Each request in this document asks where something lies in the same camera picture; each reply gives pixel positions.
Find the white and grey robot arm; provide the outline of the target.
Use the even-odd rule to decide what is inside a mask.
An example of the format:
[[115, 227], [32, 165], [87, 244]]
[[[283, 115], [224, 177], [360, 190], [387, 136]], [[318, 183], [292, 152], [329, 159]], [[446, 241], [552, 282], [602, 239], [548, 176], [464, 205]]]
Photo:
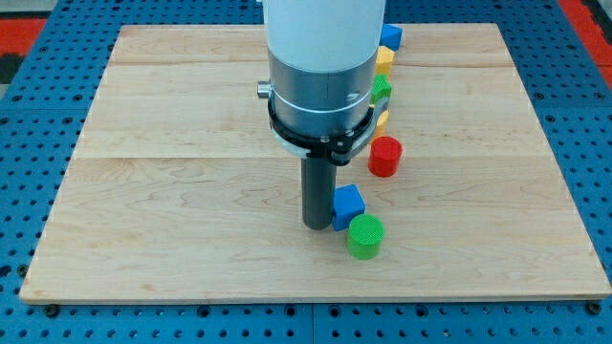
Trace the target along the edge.
[[373, 136], [387, 102], [370, 104], [384, 0], [261, 0], [276, 140], [306, 159], [342, 166]]

